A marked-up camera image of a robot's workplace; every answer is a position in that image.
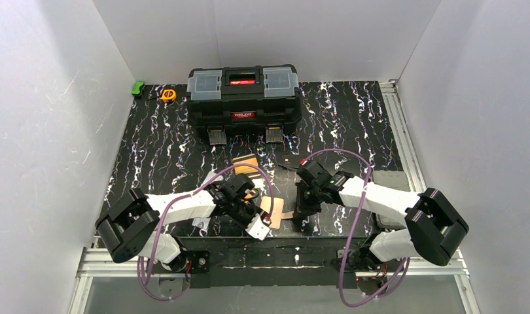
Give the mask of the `tan card holder with sleeves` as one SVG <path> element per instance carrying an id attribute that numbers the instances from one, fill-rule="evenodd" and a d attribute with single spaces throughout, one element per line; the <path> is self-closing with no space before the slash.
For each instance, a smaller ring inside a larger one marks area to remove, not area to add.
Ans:
<path id="1" fill-rule="evenodd" d="M 285 200 L 282 198 L 271 198 L 263 196 L 260 201 L 260 208 L 270 215 L 270 228 L 273 230 L 280 229 L 282 220 L 294 218 L 294 211 L 284 212 Z"/>

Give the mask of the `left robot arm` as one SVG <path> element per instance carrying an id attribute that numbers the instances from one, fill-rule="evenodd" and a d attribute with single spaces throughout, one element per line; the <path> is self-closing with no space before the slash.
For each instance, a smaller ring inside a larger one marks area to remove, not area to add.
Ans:
<path id="1" fill-rule="evenodd" d="M 144 194 L 133 188 L 112 207 L 102 212 L 95 229 L 113 262 L 123 263 L 136 256 L 170 263 L 182 253 L 171 235 L 158 235 L 162 227 L 194 218 L 227 215 L 251 237 L 263 240 L 269 233 L 266 212 L 246 195 L 255 185 L 244 174 L 228 180 L 211 175 L 203 189 L 178 194 Z"/>

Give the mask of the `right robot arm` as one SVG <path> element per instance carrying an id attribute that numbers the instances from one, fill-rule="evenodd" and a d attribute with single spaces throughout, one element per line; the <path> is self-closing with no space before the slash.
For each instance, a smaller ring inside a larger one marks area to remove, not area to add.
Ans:
<path id="1" fill-rule="evenodd" d="M 347 259 L 356 268 L 380 265 L 394 259 L 422 257 L 446 266 L 468 234 L 469 226 L 445 195 L 428 188 L 422 193 L 395 190 L 366 182 L 345 171 L 330 174 L 321 164 L 307 161 L 296 174 L 295 215 L 309 216 L 322 203 L 364 208 L 402 226 L 393 232 L 371 234 Z"/>

